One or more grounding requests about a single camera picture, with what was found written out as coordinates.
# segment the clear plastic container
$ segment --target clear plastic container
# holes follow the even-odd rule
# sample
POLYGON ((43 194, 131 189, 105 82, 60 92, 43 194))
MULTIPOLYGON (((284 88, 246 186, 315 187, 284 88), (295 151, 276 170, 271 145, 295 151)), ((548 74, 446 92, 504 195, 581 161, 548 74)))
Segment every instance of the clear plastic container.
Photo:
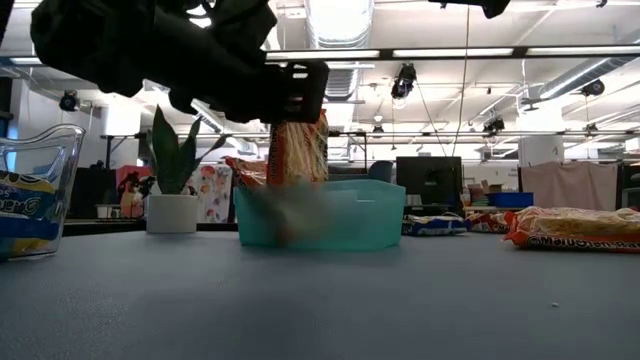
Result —
POLYGON ((0 259, 58 250, 84 130, 58 125, 0 138, 0 259))
MULTIPOLYGON (((296 239, 287 247, 308 250, 374 251, 398 245, 402 231, 405 188, 378 180, 346 180, 323 184, 319 198, 330 216, 314 238, 296 239)), ((243 245, 275 246, 276 226, 248 189, 235 189, 238 231, 243 245)), ((317 221, 302 217, 298 221, 317 221)))

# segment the spotlight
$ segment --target spotlight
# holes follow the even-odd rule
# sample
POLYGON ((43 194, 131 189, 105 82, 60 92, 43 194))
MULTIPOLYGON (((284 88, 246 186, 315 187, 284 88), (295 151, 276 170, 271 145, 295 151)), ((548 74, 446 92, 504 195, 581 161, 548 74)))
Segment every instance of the spotlight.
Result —
POLYGON ((588 85, 585 85, 580 90, 580 94, 584 96, 589 96, 589 95, 599 96, 599 95, 602 95, 603 92, 604 92, 604 83, 600 79, 592 83, 589 83, 588 85))
POLYGON ((504 130, 504 120, 502 120, 501 117, 497 117, 484 124, 484 129, 482 131, 495 135, 502 130, 504 130))
POLYGON ((391 97, 396 100, 404 99, 409 96, 411 90, 413 90, 413 83, 416 81, 416 69, 413 64, 402 64, 402 68, 393 82, 391 88, 391 97))
POLYGON ((584 137, 589 138, 594 136, 594 135, 591 135, 592 131, 598 131, 598 126, 596 124, 587 124, 587 126, 585 126, 582 130, 587 132, 587 134, 584 137))
POLYGON ((78 100, 78 92, 75 90, 66 90, 60 99, 60 109, 63 111, 74 112, 80 108, 80 100, 78 100))

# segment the spaghetti package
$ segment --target spaghetti package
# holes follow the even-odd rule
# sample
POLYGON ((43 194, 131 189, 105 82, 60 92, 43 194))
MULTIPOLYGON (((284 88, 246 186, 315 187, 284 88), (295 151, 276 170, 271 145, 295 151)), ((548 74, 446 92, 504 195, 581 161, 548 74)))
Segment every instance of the spaghetti package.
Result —
POLYGON ((402 221, 402 235, 405 236, 456 235, 466 231, 464 220, 458 216, 405 215, 402 221))
POLYGON ((55 211, 51 183, 0 170, 0 258, 26 255, 56 240, 55 211))
POLYGON ((267 183, 267 164, 264 161, 246 161, 232 157, 226 157, 224 161, 233 171, 238 186, 254 188, 267 183))
POLYGON ((518 247, 640 253, 640 213, 529 207, 505 240, 518 247))
POLYGON ((465 222, 471 232, 506 234, 514 216, 510 211, 498 214, 476 213, 469 215, 465 222))
POLYGON ((267 184, 289 186, 300 181, 327 181, 328 135, 324 110, 314 124, 283 122, 272 125, 267 184))

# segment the gray table surface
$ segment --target gray table surface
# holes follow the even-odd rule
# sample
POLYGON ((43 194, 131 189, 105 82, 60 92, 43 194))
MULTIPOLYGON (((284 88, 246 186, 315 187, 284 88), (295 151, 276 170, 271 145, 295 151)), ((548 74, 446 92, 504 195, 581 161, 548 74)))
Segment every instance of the gray table surface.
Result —
POLYGON ((0 359, 638 359, 639 278, 640 257, 490 235, 360 254, 65 238, 0 264, 0 359))

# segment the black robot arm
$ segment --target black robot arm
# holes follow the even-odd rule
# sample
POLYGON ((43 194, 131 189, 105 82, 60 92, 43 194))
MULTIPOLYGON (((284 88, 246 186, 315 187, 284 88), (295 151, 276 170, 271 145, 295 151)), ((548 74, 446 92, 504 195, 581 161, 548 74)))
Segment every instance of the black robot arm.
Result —
POLYGON ((266 123, 318 119, 328 67, 323 62, 265 64, 260 49, 276 18, 267 0, 204 2, 213 26, 186 10, 199 1, 44 0, 31 37, 43 64, 134 96, 148 79, 170 89, 171 104, 194 113, 194 98, 227 119, 266 123), (304 72, 305 76, 294 76, 304 72))

